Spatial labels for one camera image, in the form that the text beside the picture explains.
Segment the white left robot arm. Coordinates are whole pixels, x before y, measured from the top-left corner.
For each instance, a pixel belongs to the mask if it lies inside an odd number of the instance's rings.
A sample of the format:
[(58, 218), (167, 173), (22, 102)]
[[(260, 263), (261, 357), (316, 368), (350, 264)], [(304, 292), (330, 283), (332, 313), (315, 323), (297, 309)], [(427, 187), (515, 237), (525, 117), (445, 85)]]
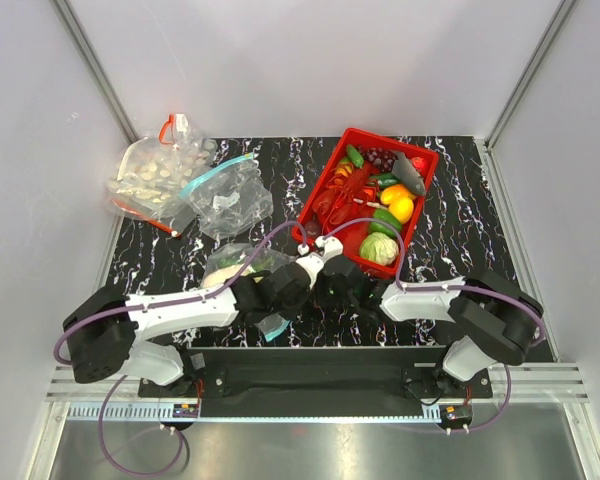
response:
[(208, 289), (157, 296), (122, 296), (102, 287), (63, 322), (60, 345), (78, 384), (117, 373), (143, 377), (176, 396), (195, 386), (196, 372), (173, 346), (152, 340), (189, 328), (224, 328), (236, 322), (257, 325), (271, 315), (301, 308), (321, 267), (303, 257), (272, 273), (239, 276)]

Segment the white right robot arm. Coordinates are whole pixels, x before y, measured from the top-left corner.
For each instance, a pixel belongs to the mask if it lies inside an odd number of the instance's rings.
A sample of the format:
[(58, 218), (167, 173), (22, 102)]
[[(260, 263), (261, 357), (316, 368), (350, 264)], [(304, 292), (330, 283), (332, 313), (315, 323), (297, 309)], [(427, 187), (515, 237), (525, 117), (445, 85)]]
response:
[(318, 279), (369, 321), (455, 324), (461, 337), (447, 348), (433, 374), (435, 387), (446, 396), (460, 394), (479, 371), (496, 363), (523, 364), (544, 337), (542, 306), (490, 271), (448, 281), (391, 282), (371, 279), (340, 255), (325, 263)]

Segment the blue zipper clear bag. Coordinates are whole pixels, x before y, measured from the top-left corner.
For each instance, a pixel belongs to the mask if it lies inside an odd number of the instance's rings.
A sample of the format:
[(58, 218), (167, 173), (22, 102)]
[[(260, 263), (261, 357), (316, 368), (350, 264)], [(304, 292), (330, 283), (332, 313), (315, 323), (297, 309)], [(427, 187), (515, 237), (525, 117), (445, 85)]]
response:
[[(243, 265), (254, 251), (255, 248), (246, 243), (231, 243), (222, 246), (208, 257), (203, 278), (206, 274), (223, 267), (235, 264)], [(294, 258), (288, 254), (270, 248), (263, 248), (242, 272), (242, 276), (249, 276), (262, 271), (273, 273), (293, 261)], [(270, 342), (289, 327), (292, 319), (293, 316), (290, 313), (276, 313), (264, 318), (256, 326), (264, 335), (265, 340)]]

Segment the white toy radish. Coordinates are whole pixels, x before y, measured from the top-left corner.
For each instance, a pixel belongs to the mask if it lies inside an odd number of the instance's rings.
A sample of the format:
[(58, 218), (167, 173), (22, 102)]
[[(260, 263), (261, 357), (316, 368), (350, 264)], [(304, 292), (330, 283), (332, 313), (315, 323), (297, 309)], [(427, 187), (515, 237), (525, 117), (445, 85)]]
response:
[(223, 284), (225, 281), (232, 278), (243, 267), (242, 264), (235, 264), (228, 267), (223, 267), (205, 275), (202, 280), (202, 288), (211, 288), (214, 285)]

